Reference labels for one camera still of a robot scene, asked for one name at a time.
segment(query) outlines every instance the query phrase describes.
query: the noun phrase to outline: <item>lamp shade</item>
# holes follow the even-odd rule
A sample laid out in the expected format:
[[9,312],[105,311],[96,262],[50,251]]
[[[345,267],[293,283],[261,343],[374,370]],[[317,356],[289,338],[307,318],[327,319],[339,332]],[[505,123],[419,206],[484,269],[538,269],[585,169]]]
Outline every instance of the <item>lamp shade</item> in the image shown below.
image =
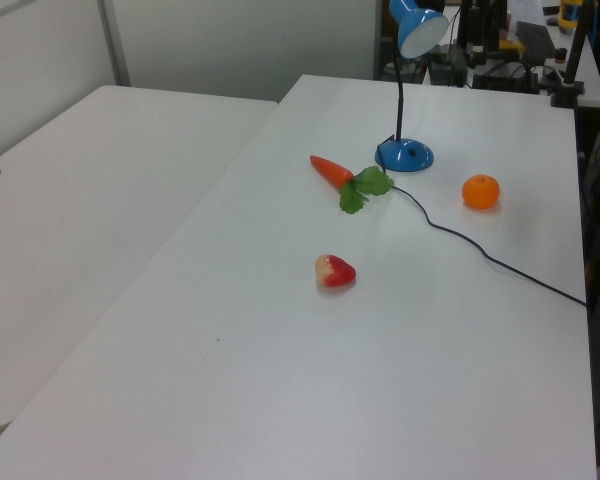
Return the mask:
[[391,16],[398,24],[398,48],[404,58],[424,55],[444,37],[449,21],[434,10],[418,8],[414,0],[391,0]]

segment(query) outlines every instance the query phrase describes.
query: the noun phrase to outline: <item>lamp base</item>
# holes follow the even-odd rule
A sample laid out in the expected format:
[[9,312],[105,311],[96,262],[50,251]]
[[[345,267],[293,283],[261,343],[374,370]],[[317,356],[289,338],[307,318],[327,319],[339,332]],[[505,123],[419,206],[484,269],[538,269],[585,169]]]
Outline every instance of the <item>lamp base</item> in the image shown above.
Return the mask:
[[424,143],[403,138],[378,145],[376,163],[394,172],[418,172],[433,163],[433,152]]

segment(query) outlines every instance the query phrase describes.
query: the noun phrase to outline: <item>strawberry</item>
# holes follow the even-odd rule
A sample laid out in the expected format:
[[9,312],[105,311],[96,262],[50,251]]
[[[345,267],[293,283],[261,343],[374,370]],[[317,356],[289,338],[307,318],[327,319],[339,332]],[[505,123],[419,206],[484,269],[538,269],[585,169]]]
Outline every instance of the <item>strawberry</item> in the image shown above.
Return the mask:
[[356,270],[340,257],[320,255],[316,260],[316,279],[325,287],[339,287],[356,279]]

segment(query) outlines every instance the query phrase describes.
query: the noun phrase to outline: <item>lamp neck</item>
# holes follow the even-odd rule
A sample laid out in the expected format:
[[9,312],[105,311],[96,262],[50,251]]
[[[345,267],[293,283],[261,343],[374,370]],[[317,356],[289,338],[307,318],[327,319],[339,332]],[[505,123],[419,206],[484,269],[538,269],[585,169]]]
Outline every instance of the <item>lamp neck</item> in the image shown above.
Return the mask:
[[393,69],[396,72],[398,81],[398,121],[396,125],[396,141],[402,136],[402,108],[404,106],[404,93],[402,90],[402,68],[400,65],[400,50],[398,47],[398,36],[393,37]]

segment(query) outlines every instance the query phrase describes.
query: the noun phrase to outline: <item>yellow object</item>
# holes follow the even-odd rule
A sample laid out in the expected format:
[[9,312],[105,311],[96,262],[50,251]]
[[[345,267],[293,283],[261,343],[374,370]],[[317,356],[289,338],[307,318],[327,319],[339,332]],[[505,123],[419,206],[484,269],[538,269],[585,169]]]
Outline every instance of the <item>yellow object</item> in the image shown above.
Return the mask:
[[514,42],[512,40],[500,40],[499,43],[500,50],[517,50],[519,52],[524,52],[524,45],[520,42]]
[[573,29],[578,26],[578,20],[571,20],[571,12],[582,6],[582,0],[560,0],[560,12],[558,13],[558,26]]

